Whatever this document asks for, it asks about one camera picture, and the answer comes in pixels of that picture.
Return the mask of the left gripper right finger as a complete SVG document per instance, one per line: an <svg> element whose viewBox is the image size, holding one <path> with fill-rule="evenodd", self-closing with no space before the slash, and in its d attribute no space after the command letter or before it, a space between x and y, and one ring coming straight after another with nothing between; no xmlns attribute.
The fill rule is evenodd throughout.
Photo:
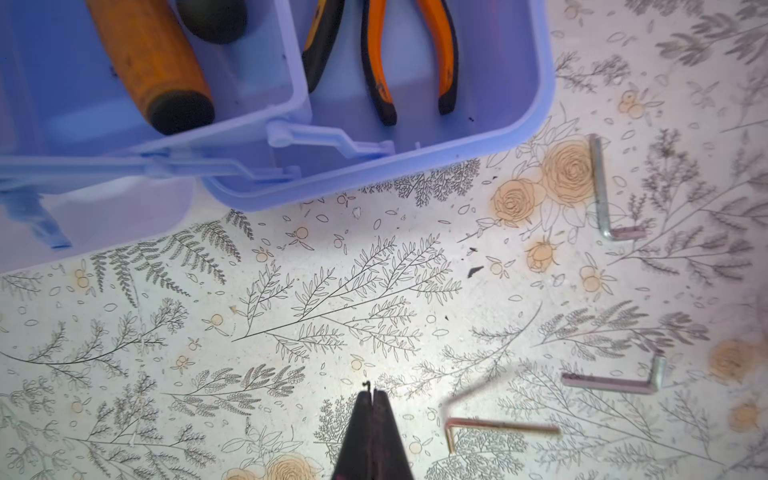
<svg viewBox="0 0 768 480"><path fill-rule="evenodd" d="M372 478L413 480L391 403L383 390L373 392L372 425Z"/></svg>

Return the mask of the silver hex key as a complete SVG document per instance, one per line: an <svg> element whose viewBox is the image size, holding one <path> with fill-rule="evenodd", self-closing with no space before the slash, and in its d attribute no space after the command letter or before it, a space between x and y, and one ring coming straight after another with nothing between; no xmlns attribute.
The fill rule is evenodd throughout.
<svg viewBox="0 0 768 480"><path fill-rule="evenodd" d="M593 169L593 183L596 197L596 215L598 229L601 235L612 242L640 240L647 236L646 230L640 226L613 228L611 226L610 206L605 176L605 164L601 138L589 136L590 158Z"/></svg>

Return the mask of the small orange screwdriver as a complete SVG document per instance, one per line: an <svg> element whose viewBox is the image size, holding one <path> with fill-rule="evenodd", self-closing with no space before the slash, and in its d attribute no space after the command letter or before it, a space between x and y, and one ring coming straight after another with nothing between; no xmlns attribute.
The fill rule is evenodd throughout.
<svg viewBox="0 0 768 480"><path fill-rule="evenodd" d="M229 44L241 38L248 13L243 0L177 0L184 26L196 37L214 44Z"/></svg>

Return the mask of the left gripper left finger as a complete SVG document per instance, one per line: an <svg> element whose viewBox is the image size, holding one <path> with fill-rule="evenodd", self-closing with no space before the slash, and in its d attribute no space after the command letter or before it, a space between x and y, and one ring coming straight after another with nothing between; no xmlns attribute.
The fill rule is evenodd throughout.
<svg viewBox="0 0 768 480"><path fill-rule="evenodd" d="M373 446L373 402L370 391L356 397L342 447L331 478L333 480L371 479Z"/></svg>

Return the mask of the thin hex key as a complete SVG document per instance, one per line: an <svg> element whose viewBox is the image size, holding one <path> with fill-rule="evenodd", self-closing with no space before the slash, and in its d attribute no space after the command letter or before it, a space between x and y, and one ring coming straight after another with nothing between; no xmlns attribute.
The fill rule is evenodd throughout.
<svg viewBox="0 0 768 480"><path fill-rule="evenodd" d="M457 429L489 430L499 432L533 433L546 436L560 436L562 431L555 425L504 422L498 420L480 420L450 417L444 421L444 431L450 455L456 452L454 431Z"/></svg>

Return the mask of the orange needle nose pliers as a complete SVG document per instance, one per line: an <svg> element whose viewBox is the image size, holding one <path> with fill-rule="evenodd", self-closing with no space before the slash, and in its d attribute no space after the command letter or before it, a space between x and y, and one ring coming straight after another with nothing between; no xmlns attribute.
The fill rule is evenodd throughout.
<svg viewBox="0 0 768 480"><path fill-rule="evenodd" d="M318 86L341 25L344 0L318 0L307 39L302 51L302 63L308 92Z"/></svg>

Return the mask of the orange black combination pliers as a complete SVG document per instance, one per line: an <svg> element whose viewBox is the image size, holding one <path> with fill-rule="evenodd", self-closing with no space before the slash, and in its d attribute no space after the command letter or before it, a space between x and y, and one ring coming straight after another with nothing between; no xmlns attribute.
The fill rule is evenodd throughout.
<svg viewBox="0 0 768 480"><path fill-rule="evenodd" d="M365 1L362 10L361 59L370 99L381 123L397 123L395 98L390 91L387 73L393 75L393 85L403 89L413 82L427 81L433 72L433 87L441 115L454 111L457 103L459 77L458 39L448 4L445 1L416 1L421 23L430 34L428 47L422 34L409 29L416 22L400 18L393 34L385 38L385 1Z"/></svg>

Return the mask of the white pink blue tool box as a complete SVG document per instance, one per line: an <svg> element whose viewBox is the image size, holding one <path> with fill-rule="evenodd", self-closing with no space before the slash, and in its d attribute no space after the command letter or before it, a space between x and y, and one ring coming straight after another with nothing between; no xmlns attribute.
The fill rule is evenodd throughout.
<svg viewBox="0 0 768 480"><path fill-rule="evenodd" d="M430 35L413 1L387 5ZM350 1L322 80L302 68L311 1L252 1L245 35L191 38L211 125L165 136L142 117L81 1L1 5L1 269L132 243L180 222L202 184L220 203L266 210L511 149L544 121L554 72L542 1L452 1L455 110L427 81L387 81L398 121L379 120L361 67L362 4Z"/></svg>

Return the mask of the small hex key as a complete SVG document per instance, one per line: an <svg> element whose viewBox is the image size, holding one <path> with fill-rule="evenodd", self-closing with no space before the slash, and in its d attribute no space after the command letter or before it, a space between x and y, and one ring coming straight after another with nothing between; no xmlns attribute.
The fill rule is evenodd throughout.
<svg viewBox="0 0 768 480"><path fill-rule="evenodd" d="M576 373L563 373L561 375L561 381L567 387L584 390L598 390L637 395L654 395L661 389L662 383L664 381L666 364L667 358L665 356L655 354L651 362L648 379L644 381L596 377Z"/></svg>

